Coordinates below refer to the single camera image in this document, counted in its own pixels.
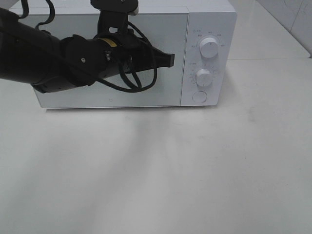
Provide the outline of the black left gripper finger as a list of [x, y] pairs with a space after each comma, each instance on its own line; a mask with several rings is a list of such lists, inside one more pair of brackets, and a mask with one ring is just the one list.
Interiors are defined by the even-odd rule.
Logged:
[[152, 68], [170, 68], [175, 63], [175, 54], [165, 53], [155, 47], [152, 52]]

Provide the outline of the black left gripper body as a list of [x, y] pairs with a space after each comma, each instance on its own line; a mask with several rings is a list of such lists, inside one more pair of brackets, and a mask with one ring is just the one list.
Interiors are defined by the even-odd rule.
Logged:
[[138, 37], [134, 29], [128, 29], [126, 34], [121, 32], [108, 33], [102, 32], [94, 36], [94, 39], [100, 39], [112, 48], [112, 53], [122, 63], [130, 61], [132, 67], [125, 70], [141, 72], [155, 68], [155, 53], [152, 51], [152, 45], [143, 37]]

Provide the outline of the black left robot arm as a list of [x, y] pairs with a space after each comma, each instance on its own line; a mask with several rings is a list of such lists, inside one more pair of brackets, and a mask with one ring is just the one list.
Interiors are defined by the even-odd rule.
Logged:
[[175, 56], [153, 47], [128, 16], [128, 12], [101, 10], [92, 39], [79, 35], [58, 39], [1, 9], [0, 77], [30, 84], [43, 94], [96, 82], [125, 93], [148, 90], [157, 74], [144, 86], [138, 72], [170, 68]]

